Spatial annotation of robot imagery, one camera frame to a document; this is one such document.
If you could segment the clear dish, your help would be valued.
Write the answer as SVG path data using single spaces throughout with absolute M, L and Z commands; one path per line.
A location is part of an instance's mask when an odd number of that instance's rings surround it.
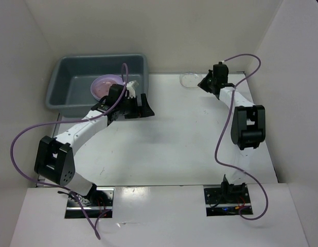
M 180 74 L 180 84 L 186 89 L 197 89 L 198 84 L 202 81 L 203 76 L 198 73 Z

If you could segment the brown translucent square plate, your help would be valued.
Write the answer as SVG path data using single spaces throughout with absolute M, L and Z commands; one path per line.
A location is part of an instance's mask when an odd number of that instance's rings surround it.
M 98 98 L 108 95 L 110 87 L 115 84 L 116 82 L 112 79 L 104 79 L 97 82 L 93 87 L 94 95 Z

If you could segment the purple plastic plate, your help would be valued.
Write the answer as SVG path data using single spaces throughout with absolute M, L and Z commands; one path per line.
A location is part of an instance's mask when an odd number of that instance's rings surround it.
M 91 85 L 91 93 L 96 100 L 100 100 L 109 94 L 109 89 L 112 85 L 124 85 L 122 78 L 117 75 L 103 75 L 95 79 Z

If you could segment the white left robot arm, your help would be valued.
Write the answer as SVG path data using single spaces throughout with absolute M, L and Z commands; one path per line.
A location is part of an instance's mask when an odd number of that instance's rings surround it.
M 92 106 L 80 122 L 55 137 L 44 136 L 40 142 L 34 170 L 60 187 L 76 193 L 87 206 L 103 198 L 97 185 L 75 169 L 74 156 L 94 135 L 107 128 L 119 116 L 126 119 L 152 117 L 146 94 L 136 95 L 136 81 L 127 85 L 113 84 L 109 93 Z

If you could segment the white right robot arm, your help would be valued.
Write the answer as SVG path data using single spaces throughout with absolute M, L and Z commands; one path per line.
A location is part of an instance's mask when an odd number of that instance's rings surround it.
M 214 158 L 217 164 L 234 169 L 228 177 L 236 182 L 247 176 L 262 188 L 257 178 L 250 174 L 250 161 L 255 149 L 264 142 L 266 137 L 266 113 L 262 105 L 255 105 L 247 100 L 235 85 L 228 82 L 228 67 L 223 62 L 213 65 L 198 87 L 211 93 L 228 107 L 228 116 L 217 142 Z M 218 159 L 218 151 L 226 130 L 237 154 L 232 162 Z

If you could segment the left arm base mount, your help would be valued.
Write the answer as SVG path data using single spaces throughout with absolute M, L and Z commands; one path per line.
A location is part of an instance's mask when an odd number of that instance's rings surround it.
M 112 218 L 113 214 L 113 199 L 114 187 L 98 187 L 99 198 L 93 202 L 78 195 L 81 205 L 83 206 L 89 218 Z M 67 205 L 65 210 L 65 219 L 82 219 L 85 215 L 82 212 L 80 205 L 74 197 L 66 192 L 58 191 L 59 194 L 67 195 Z

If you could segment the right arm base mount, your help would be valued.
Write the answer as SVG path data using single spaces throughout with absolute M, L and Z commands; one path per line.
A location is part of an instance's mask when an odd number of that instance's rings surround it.
M 252 215 L 253 210 L 246 183 L 232 184 L 224 175 L 220 185 L 204 186 L 206 215 L 234 216 L 241 210 L 243 215 Z

